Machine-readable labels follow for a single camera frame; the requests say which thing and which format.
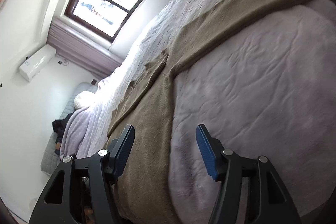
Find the pillow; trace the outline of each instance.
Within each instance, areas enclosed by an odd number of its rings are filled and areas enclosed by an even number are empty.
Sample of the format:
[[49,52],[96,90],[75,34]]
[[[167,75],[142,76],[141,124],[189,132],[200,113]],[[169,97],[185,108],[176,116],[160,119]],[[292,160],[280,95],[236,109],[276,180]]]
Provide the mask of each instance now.
[[95,102],[95,94],[90,91],[82,91],[79,95],[75,97],[75,100],[73,101],[73,105],[75,107],[75,110],[84,108],[84,107],[90,107]]

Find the brown blanket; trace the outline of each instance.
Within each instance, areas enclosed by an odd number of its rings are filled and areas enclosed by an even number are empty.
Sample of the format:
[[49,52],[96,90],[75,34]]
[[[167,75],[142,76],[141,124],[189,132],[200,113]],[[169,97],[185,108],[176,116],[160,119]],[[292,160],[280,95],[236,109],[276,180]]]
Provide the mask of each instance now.
[[170,48],[146,65],[112,113],[109,140],[126,124],[135,142],[124,174],[114,187],[120,214],[134,223],[180,223],[168,189],[173,81],[183,70],[244,27],[269,13],[310,0],[222,0],[184,26]]

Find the lavender blanket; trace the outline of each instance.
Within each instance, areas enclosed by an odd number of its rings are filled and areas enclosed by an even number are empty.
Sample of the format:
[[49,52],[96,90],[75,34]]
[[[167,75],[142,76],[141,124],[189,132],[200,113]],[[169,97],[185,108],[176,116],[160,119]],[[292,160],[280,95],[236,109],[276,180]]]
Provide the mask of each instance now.
[[[219,1],[171,0],[99,83],[95,105],[72,116],[61,158],[102,148],[129,82],[182,26]],[[241,156],[268,156],[300,215],[328,199],[336,179],[335,55],[336,7],[314,0],[245,28],[175,79],[169,189],[182,223],[208,222],[219,187],[195,141],[199,123]]]

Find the purple curtain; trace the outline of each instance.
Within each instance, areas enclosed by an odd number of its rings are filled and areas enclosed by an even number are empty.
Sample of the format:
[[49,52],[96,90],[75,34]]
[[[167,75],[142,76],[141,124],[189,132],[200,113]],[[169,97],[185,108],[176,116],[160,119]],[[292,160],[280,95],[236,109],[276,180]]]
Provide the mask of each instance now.
[[122,63],[121,58],[57,17],[53,17],[51,21],[47,44],[53,46],[62,57],[102,78],[111,75]]

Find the black cloth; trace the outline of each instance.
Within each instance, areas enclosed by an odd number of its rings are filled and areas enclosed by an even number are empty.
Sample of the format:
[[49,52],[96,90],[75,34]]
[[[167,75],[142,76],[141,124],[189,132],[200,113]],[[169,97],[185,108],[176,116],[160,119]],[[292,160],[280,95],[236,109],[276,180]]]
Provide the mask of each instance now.
[[[53,121],[52,128],[53,128],[54,132],[56,132],[58,134],[58,136],[56,138],[56,142],[55,142],[56,144],[60,145],[62,143],[65,127],[67,126],[67,123],[68,123],[70,117],[72,116],[72,114],[74,114],[74,112],[68,114],[62,120],[55,120],[55,121]],[[55,153],[57,155],[59,155],[59,145],[58,145],[58,147],[56,146],[56,149],[55,149]]]

